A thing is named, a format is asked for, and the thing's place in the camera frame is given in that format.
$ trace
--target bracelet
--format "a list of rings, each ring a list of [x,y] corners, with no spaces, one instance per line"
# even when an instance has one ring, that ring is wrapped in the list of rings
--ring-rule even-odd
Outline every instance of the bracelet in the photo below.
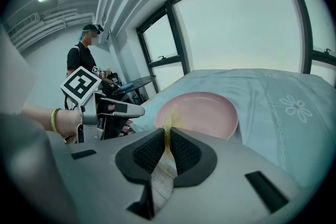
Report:
[[[55,109],[55,110],[53,111],[53,113],[51,114],[51,120],[50,120],[50,122],[51,122],[51,129],[52,129],[52,131],[55,132],[55,133],[58,133],[57,130],[56,130],[55,118],[56,118],[56,114],[57,114],[57,112],[60,111],[60,110],[61,110],[60,108]]]

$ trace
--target plate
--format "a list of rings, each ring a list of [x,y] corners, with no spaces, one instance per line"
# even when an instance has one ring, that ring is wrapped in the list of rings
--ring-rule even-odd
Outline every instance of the plate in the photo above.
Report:
[[[128,89],[128,88],[130,88],[132,86],[133,86],[133,82],[127,83],[127,84],[121,86],[120,89],[119,89],[119,91],[126,90],[126,89]]]
[[[169,100],[159,110],[155,126],[162,127],[173,111],[181,117],[184,129],[222,139],[229,139],[238,125],[233,104],[225,97],[210,92],[191,92]]]

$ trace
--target black shirt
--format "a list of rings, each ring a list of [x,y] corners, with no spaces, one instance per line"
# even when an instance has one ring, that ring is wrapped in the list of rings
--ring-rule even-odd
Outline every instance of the black shirt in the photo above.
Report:
[[[81,42],[71,48],[68,52],[67,64],[68,70],[74,70],[82,66],[89,72],[92,72],[93,67],[96,66],[96,62],[94,61],[90,50]]]

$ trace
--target light blue bedsheet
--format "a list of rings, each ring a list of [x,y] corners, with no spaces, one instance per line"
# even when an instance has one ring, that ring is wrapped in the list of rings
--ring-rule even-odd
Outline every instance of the light blue bedsheet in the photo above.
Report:
[[[299,185],[324,178],[336,153],[336,90],[322,78],[266,69],[195,70],[145,104],[132,128],[155,128],[168,100],[196,91],[229,99],[239,118],[236,138]]]

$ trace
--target black window frame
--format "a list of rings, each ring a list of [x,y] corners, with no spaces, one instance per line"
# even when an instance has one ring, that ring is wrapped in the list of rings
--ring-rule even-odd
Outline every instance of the black window frame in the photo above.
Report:
[[[167,15],[168,17],[168,21],[170,24],[170,28],[171,28],[175,46],[176,46],[177,55],[167,57],[159,61],[152,62],[149,51],[148,51],[148,47],[146,45],[146,41],[144,38],[144,32],[165,15]],[[180,27],[180,23],[177,19],[174,6],[170,1],[166,1],[162,7],[160,7],[157,11],[155,11],[153,15],[151,15],[136,30],[138,33],[138,38],[140,41],[142,52],[145,56],[145,60],[146,60],[149,73],[152,76],[154,75],[154,72],[153,72],[154,67],[169,65],[170,63],[176,63],[176,62],[181,62],[184,75],[190,72],[189,62],[188,62],[187,53],[186,53],[186,47],[185,47],[184,39],[182,36],[182,30]],[[156,80],[153,81],[153,84],[154,84],[156,93],[159,93],[159,87],[157,85]]]
[[[176,12],[173,6],[179,1],[181,0],[166,1],[162,7],[160,7],[155,13],[153,13],[153,15],[151,15],[139,28],[137,28],[140,44],[141,44],[142,50],[144,52],[144,55],[147,61],[148,69],[151,74],[153,74],[152,67],[166,65],[168,63],[179,62],[179,61],[182,63],[184,74],[186,75],[187,73],[190,72],[190,67],[189,67],[189,62],[187,58],[183,34],[182,34],[181,27],[180,27],[180,24],[177,19]],[[302,61],[302,66],[301,66],[301,73],[310,74],[312,60],[329,63],[331,65],[336,66],[336,57],[329,55],[326,52],[323,53],[323,52],[319,52],[313,49],[312,28],[311,28],[311,22],[310,22],[310,17],[309,17],[306,2],[305,0],[295,0],[295,1],[297,4],[299,16],[300,16],[301,31],[302,31],[301,34],[303,37],[303,52],[302,52],[303,61]],[[169,57],[162,61],[158,61],[159,63],[157,62],[150,63],[149,62],[150,57],[149,57],[148,52],[146,51],[146,44],[143,38],[143,33],[146,29],[148,29],[152,24],[154,24],[158,19],[160,19],[165,14],[168,15],[168,19],[169,19],[169,22],[172,28],[172,33],[173,33],[174,41],[176,44],[176,50],[178,53],[178,57],[175,57],[175,59],[170,59]],[[155,86],[155,89],[157,92],[159,92],[157,85]]]

